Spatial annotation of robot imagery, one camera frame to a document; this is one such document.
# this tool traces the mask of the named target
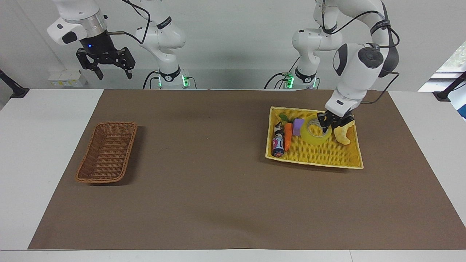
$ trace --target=carrot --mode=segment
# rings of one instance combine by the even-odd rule
[[[285,151],[291,147],[291,137],[293,136],[293,124],[287,123],[285,125]]]

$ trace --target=black cable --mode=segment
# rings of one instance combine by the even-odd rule
[[[326,34],[336,34],[336,33],[340,32],[341,30],[343,30],[343,28],[347,27],[349,24],[354,22],[354,20],[358,19],[359,17],[361,17],[361,16],[363,16],[365,14],[370,14],[370,13],[380,14],[379,11],[374,11],[374,10],[366,11],[364,13],[361,13],[361,14],[357,15],[356,17],[351,19],[348,23],[346,23],[344,26],[342,26],[340,29],[338,29],[337,31],[334,31],[334,32],[330,32],[330,30],[325,28],[325,22],[324,22],[325,14],[322,14],[322,25],[323,25],[322,26],[322,31],[324,31]]]
[[[151,79],[149,80],[149,88],[150,88],[150,89],[152,89],[152,80],[154,80],[154,79],[159,79],[159,78],[158,78],[158,76],[156,76],[156,77],[153,77],[153,78],[151,78]]]
[[[270,84],[270,82],[271,82],[274,78],[276,78],[277,76],[281,76],[281,73],[277,73],[277,74],[273,75],[273,76],[267,81],[267,83],[265,84],[264,89],[267,89],[268,84]]]
[[[459,86],[459,87],[454,88],[452,91],[458,90],[458,89],[462,88],[462,87],[465,86],[465,85],[466,85],[466,83],[462,84],[462,85]]]
[[[150,73],[147,75],[146,80],[144,80],[143,89],[145,89],[145,85],[147,84],[147,81],[149,80],[149,77],[150,77],[152,74],[158,74],[158,72],[157,72],[157,71],[152,71],[152,72],[150,72]]]
[[[275,83],[274,89],[277,89],[277,85],[278,85],[278,83],[280,83],[280,82],[281,82],[281,84],[283,84],[283,82],[285,82],[285,80],[284,80],[284,79],[278,80],[277,83]]]
[[[298,63],[299,57],[296,59],[295,63],[291,66],[290,70],[288,70],[288,73],[291,72],[293,67],[295,67],[296,63]]]
[[[330,32],[330,30],[326,29],[325,28],[325,13],[322,13],[322,30],[326,33],[326,34],[336,34],[338,32],[340,32],[341,30],[343,30],[343,28],[347,27],[349,24],[351,24],[352,22],[354,22],[356,19],[358,19],[359,17],[365,15],[365,14],[370,14],[370,13],[375,13],[375,14],[379,14],[382,16],[382,14],[379,12],[379,11],[375,11],[375,10],[371,10],[371,11],[366,11],[364,13],[361,13],[359,15],[357,15],[356,17],[354,17],[353,19],[351,19],[348,23],[346,23],[344,26],[342,26],[340,29],[338,29],[337,31],[334,31],[334,32]],[[389,30],[389,32],[392,32],[396,37],[397,37],[397,43],[396,44],[393,44],[393,45],[389,45],[389,46],[379,46],[379,48],[392,48],[392,47],[396,47],[397,45],[400,44],[400,36],[396,33],[395,30],[393,30],[391,28],[391,26],[387,26],[387,29]]]
[[[394,77],[390,83],[388,83],[387,87],[382,91],[382,93],[379,95],[379,97],[377,97],[376,100],[372,101],[372,102],[366,102],[366,101],[362,101],[361,104],[373,104],[373,103],[376,103],[381,97],[382,95],[387,91],[387,89],[390,87],[390,85],[400,76],[400,73],[398,72],[389,72],[389,74],[393,74],[393,75],[397,75],[396,77]]]
[[[133,7],[134,11],[136,11],[136,13],[140,16],[143,16],[135,7]]]
[[[389,46],[379,46],[379,48],[392,48],[400,44],[400,36],[393,30],[391,27],[387,27],[390,32],[392,32],[397,37],[397,43]]]
[[[147,11],[146,9],[144,9],[144,8],[142,8],[142,7],[140,7],[140,6],[137,6],[137,5],[133,4],[133,3],[131,3],[129,0],[121,0],[121,1],[123,1],[123,2],[127,3],[128,5],[132,6],[134,10],[136,10],[136,8],[137,8],[137,9],[140,9],[140,10],[144,11],[144,12],[147,14],[147,25],[146,25],[146,29],[145,29],[145,31],[144,31],[143,39],[142,39],[142,41],[140,41],[140,40],[139,40],[138,38],[136,38],[134,35],[132,35],[132,34],[130,34],[130,33],[128,33],[128,32],[124,32],[124,31],[109,32],[109,35],[113,35],[113,34],[125,34],[125,35],[127,35],[127,36],[132,37],[132,38],[133,38],[134,40],[136,40],[139,44],[141,44],[141,45],[144,44],[145,38],[146,38],[146,36],[147,36],[147,30],[149,30],[149,25],[150,25],[150,23],[151,23],[151,14],[150,14],[149,11]]]
[[[194,77],[192,76],[188,76],[186,79],[192,79],[194,81],[194,87],[197,89],[198,88],[198,85],[196,84],[196,79],[194,79]]]

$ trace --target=wall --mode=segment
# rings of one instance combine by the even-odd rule
[[[5,84],[0,83],[0,110],[8,102],[10,95],[10,89]]]
[[[109,30],[134,32],[144,24],[122,1],[97,2],[109,16]],[[417,91],[466,40],[466,32],[457,26],[466,23],[466,6],[459,0],[385,3],[392,27],[402,39],[397,69],[401,76],[391,90]],[[263,88],[273,73],[288,70],[298,56],[291,44],[294,31],[317,27],[311,0],[166,0],[165,4],[187,33],[185,47],[176,54],[200,88]],[[47,35],[47,27],[59,17],[51,0],[0,0],[0,5],[0,67],[11,77],[24,86],[49,88],[48,71],[80,69],[75,57],[79,44],[62,47]],[[339,24],[348,20],[342,15]],[[347,42],[370,41],[368,29],[358,21],[343,33]],[[145,75],[157,67],[154,60],[131,38],[113,39],[117,48],[128,47],[135,57],[134,78],[128,81],[122,70],[102,66],[103,81],[84,71],[89,87],[140,88]],[[338,79],[330,66],[333,52],[320,55],[321,88],[334,88]],[[383,89],[389,80],[378,81],[374,88]]]

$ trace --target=wicker basket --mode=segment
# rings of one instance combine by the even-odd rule
[[[266,146],[266,158],[281,162],[291,162],[301,165],[318,165],[327,167],[340,167],[349,169],[363,169],[363,159],[357,140],[356,125],[348,129],[347,137],[351,141],[349,145],[337,142],[332,134],[322,144],[313,145],[305,142],[301,137],[293,136],[291,148],[281,158],[272,156],[272,139],[274,138],[274,126],[281,121],[280,114],[289,118],[317,118],[321,111],[272,107],[270,109],[268,137]]]
[[[126,172],[136,130],[134,122],[98,124],[76,172],[76,181],[91,184],[120,181]]]

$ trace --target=yellow plastic tray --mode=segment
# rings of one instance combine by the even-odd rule
[[[312,145],[303,141],[298,136],[291,139],[291,147],[281,158],[272,156],[272,139],[274,138],[274,126],[281,121],[280,114],[288,118],[317,118],[317,113],[322,111],[271,107],[268,125],[267,147],[265,157],[281,162],[290,162],[302,165],[318,165],[327,167],[340,167],[349,169],[363,169],[363,159],[357,141],[356,123],[348,129],[347,138],[351,141],[349,145],[337,142],[332,134],[330,138],[320,145]]]

